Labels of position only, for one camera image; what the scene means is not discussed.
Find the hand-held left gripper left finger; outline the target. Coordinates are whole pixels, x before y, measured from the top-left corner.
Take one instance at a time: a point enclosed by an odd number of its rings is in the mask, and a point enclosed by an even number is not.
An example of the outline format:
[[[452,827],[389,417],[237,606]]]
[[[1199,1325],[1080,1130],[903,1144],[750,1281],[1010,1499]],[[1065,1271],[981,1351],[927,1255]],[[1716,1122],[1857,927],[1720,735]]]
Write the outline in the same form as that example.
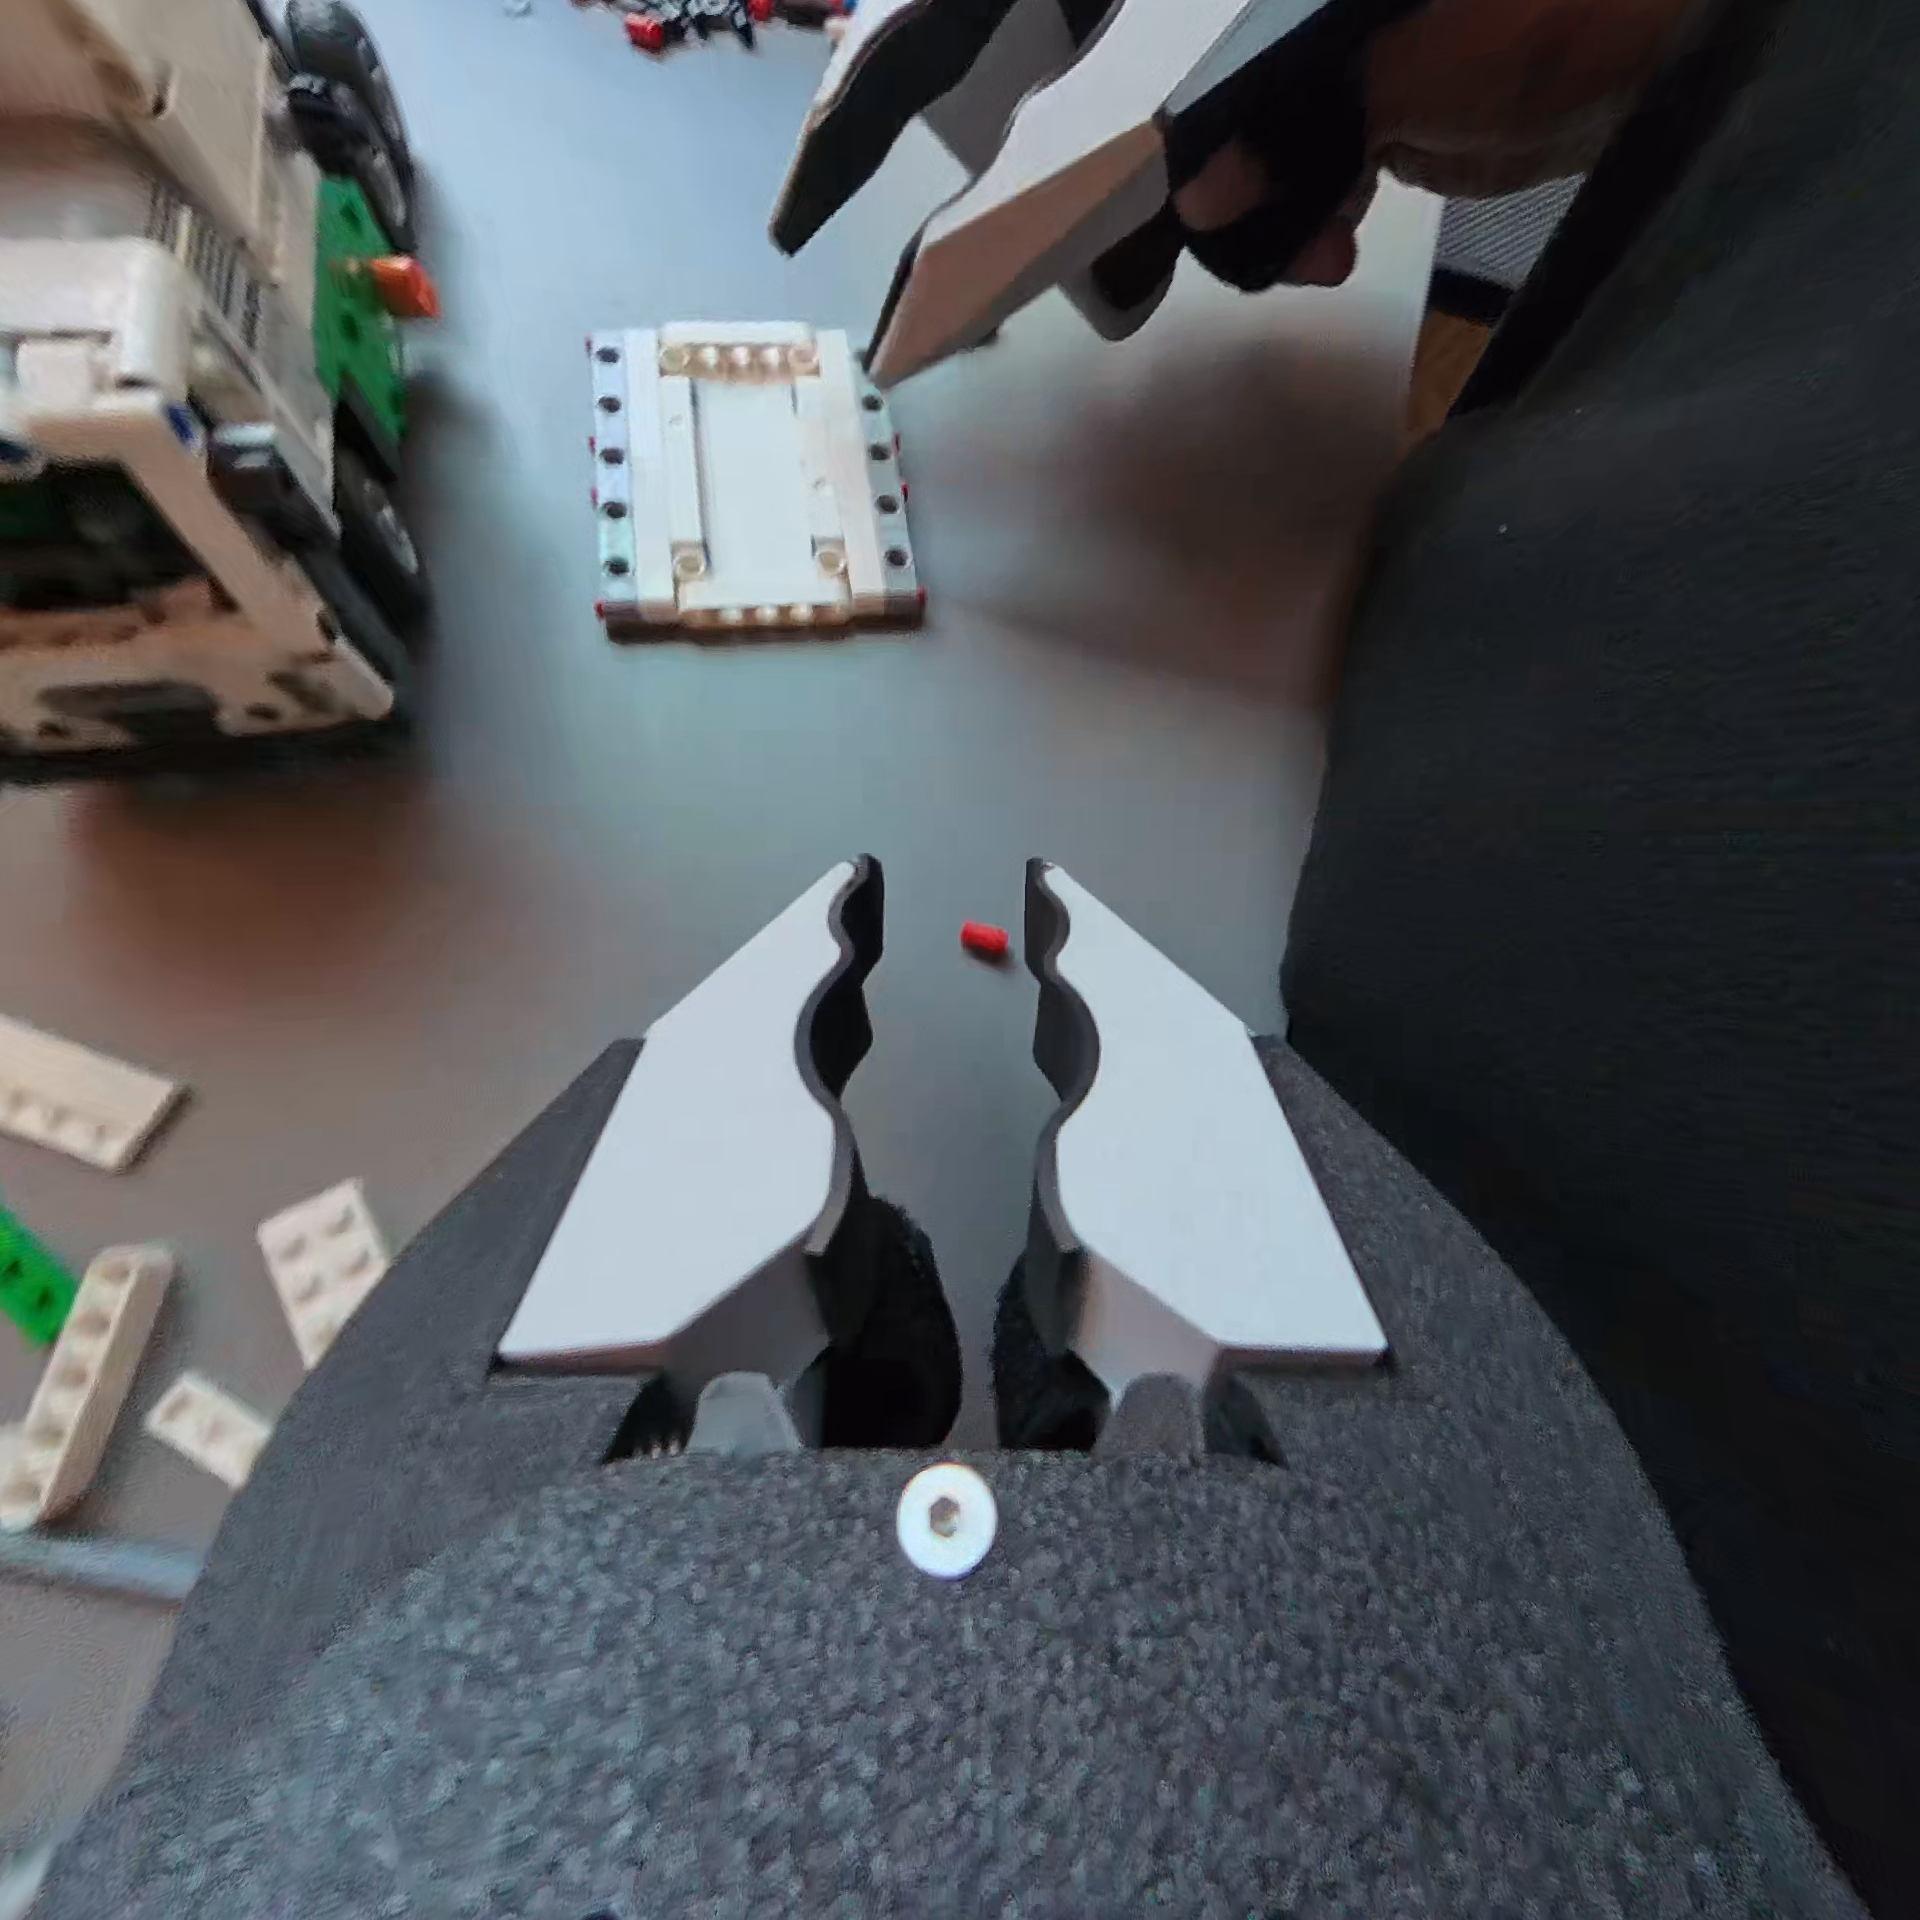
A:
[[[837,862],[644,1033],[496,1360],[798,1382],[859,1325],[846,1088],[882,904],[872,857]]]

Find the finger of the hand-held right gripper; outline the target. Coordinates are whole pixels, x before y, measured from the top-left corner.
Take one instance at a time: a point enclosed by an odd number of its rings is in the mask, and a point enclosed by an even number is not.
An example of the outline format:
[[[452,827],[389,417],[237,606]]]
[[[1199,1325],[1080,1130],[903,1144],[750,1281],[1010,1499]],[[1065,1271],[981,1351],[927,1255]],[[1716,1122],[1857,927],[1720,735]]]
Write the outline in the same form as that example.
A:
[[[775,249],[804,252],[916,120],[978,178],[1017,109],[1053,78],[1053,3],[859,3],[784,174]]]
[[[869,371],[896,390],[1093,271],[1229,146],[1308,3],[1121,3],[1014,109],[993,157],[903,257]]]

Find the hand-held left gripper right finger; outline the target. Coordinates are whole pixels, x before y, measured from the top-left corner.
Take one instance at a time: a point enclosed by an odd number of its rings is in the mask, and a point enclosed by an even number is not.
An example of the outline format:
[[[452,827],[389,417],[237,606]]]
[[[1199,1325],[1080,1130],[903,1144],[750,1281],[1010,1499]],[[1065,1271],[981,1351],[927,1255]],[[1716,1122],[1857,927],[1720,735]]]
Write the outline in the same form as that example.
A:
[[[1101,1385],[1375,1369],[1383,1317],[1254,1033],[1053,859],[1022,953],[1055,1097],[1022,1255],[1043,1348]]]

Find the pile of small lego pins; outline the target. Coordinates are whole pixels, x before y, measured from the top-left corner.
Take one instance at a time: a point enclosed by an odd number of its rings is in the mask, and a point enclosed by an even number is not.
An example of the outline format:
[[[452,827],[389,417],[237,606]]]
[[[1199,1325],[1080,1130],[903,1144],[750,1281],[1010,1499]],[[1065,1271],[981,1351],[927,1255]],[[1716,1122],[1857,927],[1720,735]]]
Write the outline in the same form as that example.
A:
[[[597,6],[621,21],[625,39],[663,59],[669,49],[708,36],[732,36],[744,49],[759,47],[759,34],[770,22],[839,34],[853,21],[856,3],[575,3]]]

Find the white lego panel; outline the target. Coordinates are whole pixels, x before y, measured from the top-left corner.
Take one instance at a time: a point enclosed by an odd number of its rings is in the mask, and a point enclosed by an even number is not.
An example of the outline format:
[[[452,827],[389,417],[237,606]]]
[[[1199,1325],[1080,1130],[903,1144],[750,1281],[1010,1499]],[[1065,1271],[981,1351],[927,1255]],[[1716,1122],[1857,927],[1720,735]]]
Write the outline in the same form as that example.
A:
[[[595,614],[613,644],[917,628],[889,399],[839,328],[606,328],[586,341]]]

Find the small white lego plate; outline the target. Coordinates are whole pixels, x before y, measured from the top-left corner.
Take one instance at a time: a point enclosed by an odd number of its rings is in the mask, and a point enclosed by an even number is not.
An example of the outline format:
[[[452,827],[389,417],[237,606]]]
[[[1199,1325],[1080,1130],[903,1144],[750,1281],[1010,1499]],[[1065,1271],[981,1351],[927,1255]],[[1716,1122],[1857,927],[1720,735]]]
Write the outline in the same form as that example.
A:
[[[199,1371],[179,1371],[143,1417],[143,1432],[217,1476],[245,1490],[275,1425]]]

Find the long white lego plate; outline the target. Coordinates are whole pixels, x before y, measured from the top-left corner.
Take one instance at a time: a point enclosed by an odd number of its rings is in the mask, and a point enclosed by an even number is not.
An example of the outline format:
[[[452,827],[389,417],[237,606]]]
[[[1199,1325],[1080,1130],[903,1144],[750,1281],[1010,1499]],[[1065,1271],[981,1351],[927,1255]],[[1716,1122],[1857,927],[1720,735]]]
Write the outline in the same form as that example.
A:
[[[99,1173],[128,1173],[185,1083],[5,1017],[5,1136]]]

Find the white lego beam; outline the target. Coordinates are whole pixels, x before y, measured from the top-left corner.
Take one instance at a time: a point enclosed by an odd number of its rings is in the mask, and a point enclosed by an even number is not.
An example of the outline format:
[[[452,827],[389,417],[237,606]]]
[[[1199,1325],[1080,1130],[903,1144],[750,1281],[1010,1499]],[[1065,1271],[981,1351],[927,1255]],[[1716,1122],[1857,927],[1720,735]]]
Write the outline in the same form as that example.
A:
[[[160,1241],[106,1246],[84,1266],[5,1463],[5,1530],[53,1524],[91,1491],[178,1271]]]

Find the green lego piece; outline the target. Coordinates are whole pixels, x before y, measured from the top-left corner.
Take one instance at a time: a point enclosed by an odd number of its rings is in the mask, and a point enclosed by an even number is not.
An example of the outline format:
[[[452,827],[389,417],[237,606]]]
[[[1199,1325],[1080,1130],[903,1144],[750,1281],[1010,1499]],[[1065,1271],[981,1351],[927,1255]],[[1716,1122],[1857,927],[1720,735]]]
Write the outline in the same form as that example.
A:
[[[80,1282],[11,1207],[0,1218],[0,1244],[5,1317],[25,1342],[48,1348],[71,1317]]]

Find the grey lego axle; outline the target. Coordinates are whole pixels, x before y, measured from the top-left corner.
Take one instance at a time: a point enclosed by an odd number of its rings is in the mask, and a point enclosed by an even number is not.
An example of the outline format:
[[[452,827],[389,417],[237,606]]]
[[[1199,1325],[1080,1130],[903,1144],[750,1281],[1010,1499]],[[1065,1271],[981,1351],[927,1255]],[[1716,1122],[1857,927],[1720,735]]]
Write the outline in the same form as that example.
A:
[[[5,1530],[5,1577],[71,1594],[179,1608],[203,1577],[203,1554],[91,1536]]]

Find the white lego truck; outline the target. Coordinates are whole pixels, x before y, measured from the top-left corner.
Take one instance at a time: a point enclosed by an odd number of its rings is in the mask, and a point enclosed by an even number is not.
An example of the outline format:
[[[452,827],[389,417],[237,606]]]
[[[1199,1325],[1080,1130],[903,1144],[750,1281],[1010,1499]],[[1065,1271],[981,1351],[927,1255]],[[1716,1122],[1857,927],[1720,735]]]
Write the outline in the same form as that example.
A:
[[[5,3],[5,780],[391,737],[417,261],[350,3]]]

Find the person's right hand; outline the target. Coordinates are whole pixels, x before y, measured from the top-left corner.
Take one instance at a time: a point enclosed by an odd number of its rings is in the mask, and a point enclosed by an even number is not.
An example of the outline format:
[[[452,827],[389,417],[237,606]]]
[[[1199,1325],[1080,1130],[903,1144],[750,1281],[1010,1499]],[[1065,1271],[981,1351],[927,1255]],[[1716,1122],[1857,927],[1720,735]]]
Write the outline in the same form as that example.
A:
[[[1373,36],[1337,100],[1358,135],[1333,154],[1338,201],[1284,252],[1304,201],[1288,178],[1308,100],[1271,78],[1239,84],[1210,146],[1170,171],[1189,254],[1222,285],[1337,287],[1383,175],[1446,200],[1497,200],[1593,165],[1681,36],[1695,3],[1425,3]]]

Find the grey mesh chair seat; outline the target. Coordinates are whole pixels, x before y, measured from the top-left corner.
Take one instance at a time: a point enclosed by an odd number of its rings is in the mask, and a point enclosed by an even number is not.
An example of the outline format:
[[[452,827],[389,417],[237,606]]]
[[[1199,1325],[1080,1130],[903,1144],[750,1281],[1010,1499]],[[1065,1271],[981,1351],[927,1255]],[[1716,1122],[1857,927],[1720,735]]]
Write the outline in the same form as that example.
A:
[[[1497,328],[1583,184],[1567,175],[1497,200],[1443,200],[1426,313]]]

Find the person's dark clothing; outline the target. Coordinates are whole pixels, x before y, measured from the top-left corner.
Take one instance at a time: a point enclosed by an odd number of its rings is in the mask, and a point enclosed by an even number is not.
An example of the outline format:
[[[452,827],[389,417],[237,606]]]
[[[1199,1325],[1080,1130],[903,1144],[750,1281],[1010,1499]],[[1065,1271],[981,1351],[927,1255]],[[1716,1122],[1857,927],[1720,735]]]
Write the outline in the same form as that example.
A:
[[[1284,956],[1918,1917],[1918,3],[1713,3],[1401,471]]]

